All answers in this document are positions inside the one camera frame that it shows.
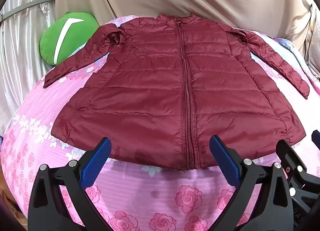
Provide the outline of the maroon puffer jacket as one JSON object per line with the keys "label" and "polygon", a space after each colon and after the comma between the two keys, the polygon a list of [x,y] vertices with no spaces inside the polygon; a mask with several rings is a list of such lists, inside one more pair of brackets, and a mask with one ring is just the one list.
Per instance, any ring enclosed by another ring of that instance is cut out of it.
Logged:
{"label": "maroon puffer jacket", "polygon": [[90,150],[103,137],[117,160],[191,170],[216,164],[217,135],[246,158],[272,154],[279,140],[296,144],[304,127],[263,62],[307,98],[309,85],[254,32],[213,20],[139,17],[97,29],[76,54],[50,71],[60,78],[105,57],[54,121],[51,134]]}

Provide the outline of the white satin curtain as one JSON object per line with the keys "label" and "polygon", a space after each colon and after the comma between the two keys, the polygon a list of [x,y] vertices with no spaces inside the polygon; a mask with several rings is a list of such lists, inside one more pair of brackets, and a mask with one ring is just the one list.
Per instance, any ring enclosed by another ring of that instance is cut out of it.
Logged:
{"label": "white satin curtain", "polygon": [[[1,0],[1,14],[33,0]],[[39,54],[44,31],[55,21],[55,0],[1,22],[1,132],[33,86],[51,69]]]}

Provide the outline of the green plush pillow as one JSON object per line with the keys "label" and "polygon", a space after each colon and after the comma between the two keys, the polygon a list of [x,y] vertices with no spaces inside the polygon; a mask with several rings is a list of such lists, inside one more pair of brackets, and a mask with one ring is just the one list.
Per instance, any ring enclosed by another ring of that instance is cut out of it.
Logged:
{"label": "green plush pillow", "polygon": [[40,38],[40,56],[56,66],[85,44],[99,28],[94,16],[84,12],[67,12],[53,23]]}

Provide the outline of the grey metal rail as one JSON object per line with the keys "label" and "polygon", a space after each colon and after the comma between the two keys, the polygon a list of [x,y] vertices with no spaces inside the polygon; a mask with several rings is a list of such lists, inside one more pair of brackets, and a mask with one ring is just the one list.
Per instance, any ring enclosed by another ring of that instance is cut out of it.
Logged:
{"label": "grey metal rail", "polygon": [[1,22],[5,21],[9,17],[11,17],[11,16],[23,11],[23,10],[26,10],[28,8],[31,8],[33,6],[37,6],[37,5],[40,5],[43,3],[51,2],[51,1],[54,1],[54,0],[33,0],[31,2],[22,4],[19,7],[16,7],[5,14],[1,14]]}

